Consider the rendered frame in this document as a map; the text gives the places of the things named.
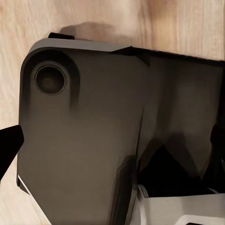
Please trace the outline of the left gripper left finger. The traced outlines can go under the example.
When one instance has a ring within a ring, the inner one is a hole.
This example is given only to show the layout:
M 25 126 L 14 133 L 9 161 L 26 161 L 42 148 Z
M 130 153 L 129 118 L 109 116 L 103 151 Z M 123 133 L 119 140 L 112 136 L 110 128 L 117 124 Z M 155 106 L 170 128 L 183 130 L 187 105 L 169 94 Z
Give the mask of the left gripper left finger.
M 0 130 L 0 181 L 24 143 L 20 125 Z

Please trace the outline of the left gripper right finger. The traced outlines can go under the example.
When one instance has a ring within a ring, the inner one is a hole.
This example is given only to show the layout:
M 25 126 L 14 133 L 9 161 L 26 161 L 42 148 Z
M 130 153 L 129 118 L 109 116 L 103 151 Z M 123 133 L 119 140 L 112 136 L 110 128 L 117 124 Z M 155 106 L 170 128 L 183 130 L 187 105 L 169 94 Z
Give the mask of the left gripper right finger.
M 217 124 L 214 125 L 210 141 L 225 162 L 225 127 Z

